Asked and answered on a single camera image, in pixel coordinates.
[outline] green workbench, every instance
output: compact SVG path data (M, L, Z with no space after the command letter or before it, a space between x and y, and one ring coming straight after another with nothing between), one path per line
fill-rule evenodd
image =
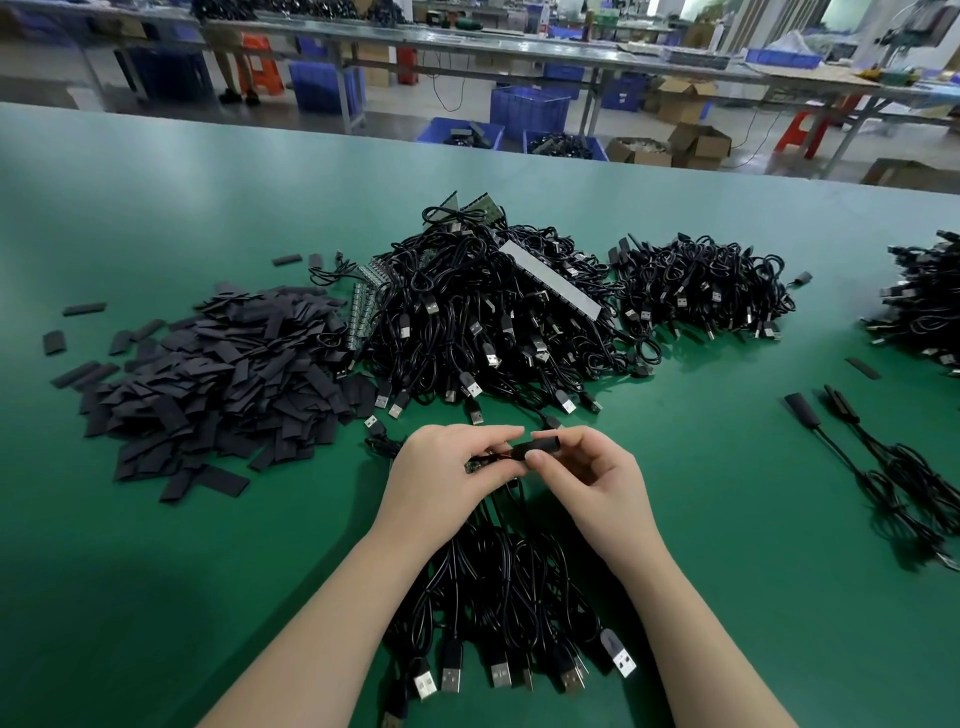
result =
M851 474L780 398L833 384L877 437L919 447L960 483L960 383L871 347L856 322L896 279L887 246L960 229L957 198L11 105L0 105L0 724L193 725L364 533L387 472L354 423L315 459L254 475L236 500L200 488L167 507L161 480L111 482L118 443L84 440L79 396L49 380L104 359L118 329L188 315L217 280L306 283L305 265L272 257L332 260L339 248L364 261L453 189L462 201L490 191L512 222L555 226L598 254L628 231L658 244L708 233L813 274L781 342L685 337L655 377L598 383L604 411L565 421L636 455L677 561L801 725L956 724L960 574L901 564ZM94 301L107 311L60 316ZM44 357L53 328L69 351ZM505 404L484 413L535 424ZM464 421L460 407L412 406L389 429ZM826 427L869 464L839 423ZM590 664L574 697L542 676L533 694L494 691L470 651L462 692L412 705L407 725L669 724L623 593L534 492L535 518L562 535L641 670L624 682ZM960 556L960 540L950 546ZM387 664L381 650L354 726L378 724Z

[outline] factory floor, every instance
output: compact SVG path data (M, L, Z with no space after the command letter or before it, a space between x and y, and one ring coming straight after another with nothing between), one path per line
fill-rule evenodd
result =
M261 95L263 104L257 109L224 108L215 100L201 104L140 104L127 87L123 73L109 50L96 49L89 55L105 88L107 106L113 111L312 132L340 133L342 130L338 115L298 112L292 91L277 97ZM222 90L223 77L212 55L207 55L210 77L218 91ZM437 61L444 64L450 62L447 59ZM289 81L286 64L279 66L284 81ZM367 85L367 125L366 129L358 132L413 140L434 116L486 121L490 117L492 86L493 83L489 81L443 76L433 80L423 75L420 76L420 82L412 86ZM568 131L579 128L584 96L586 93L582 93L581 98L570 105ZM0 101L103 110L89 88L77 50L22 40L0 41ZM733 151L725 161L725 171L809 177L816 167L829 159L844 135L839 130L829 130L815 159L803 159L790 151L774 154L773 148L791 118L792 115L788 113L714 107L706 123L733 140ZM602 109L596 135L604 142L621 135L651 136L666 141L672 130L672 125L658 121L649 113ZM508 141L505 148L518 152L519 144ZM943 127L868 122L865 131L853 140L830 178L841 182L859 182L870 165L881 157L915 159L941 169L960 170L960 134L948 132Z

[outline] black shoe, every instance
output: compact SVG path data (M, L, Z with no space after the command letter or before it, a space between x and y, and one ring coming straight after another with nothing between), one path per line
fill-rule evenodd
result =
M243 96L229 88L217 98L220 99L220 103L224 106L228 106L230 104L239 104L241 101L243 101Z

